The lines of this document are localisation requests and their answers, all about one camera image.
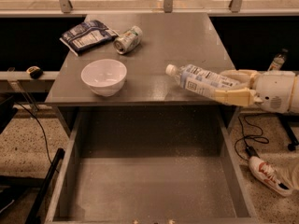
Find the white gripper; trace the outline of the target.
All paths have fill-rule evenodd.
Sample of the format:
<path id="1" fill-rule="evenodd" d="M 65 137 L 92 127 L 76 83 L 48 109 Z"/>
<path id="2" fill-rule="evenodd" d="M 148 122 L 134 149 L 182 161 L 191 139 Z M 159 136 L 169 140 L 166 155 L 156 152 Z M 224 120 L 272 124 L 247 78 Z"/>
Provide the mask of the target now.
<path id="1" fill-rule="evenodd" d="M 215 90 L 214 98 L 225 105 L 250 106 L 257 104 L 262 110 L 275 113 L 295 112 L 295 73 L 271 70 L 225 70 L 222 76 L 238 81 L 239 90 Z"/>

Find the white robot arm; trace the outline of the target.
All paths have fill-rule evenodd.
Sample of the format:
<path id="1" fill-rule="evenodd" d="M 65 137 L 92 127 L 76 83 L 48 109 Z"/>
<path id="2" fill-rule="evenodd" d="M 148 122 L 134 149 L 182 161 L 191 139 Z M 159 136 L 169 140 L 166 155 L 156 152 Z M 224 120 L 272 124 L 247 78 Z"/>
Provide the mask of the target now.
<path id="1" fill-rule="evenodd" d="M 240 82 L 214 91 L 217 102 L 226 105 L 257 105 L 266 112 L 299 113 L 299 76 L 293 71 L 226 70 L 225 77 Z"/>

